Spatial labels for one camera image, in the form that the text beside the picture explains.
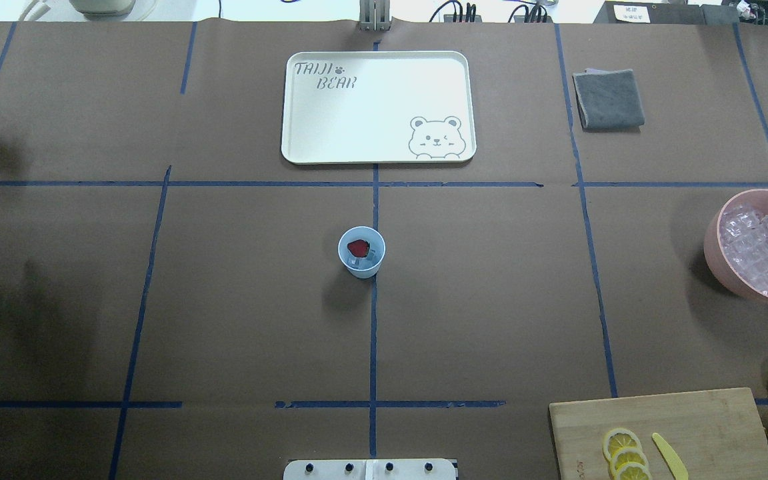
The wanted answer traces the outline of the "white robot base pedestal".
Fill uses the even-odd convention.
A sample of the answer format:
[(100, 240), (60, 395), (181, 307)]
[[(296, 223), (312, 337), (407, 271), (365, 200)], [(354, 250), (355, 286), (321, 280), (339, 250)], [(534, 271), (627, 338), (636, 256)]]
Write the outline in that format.
[(283, 479), (458, 479), (456, 461), (443, 458), (298, 459)]

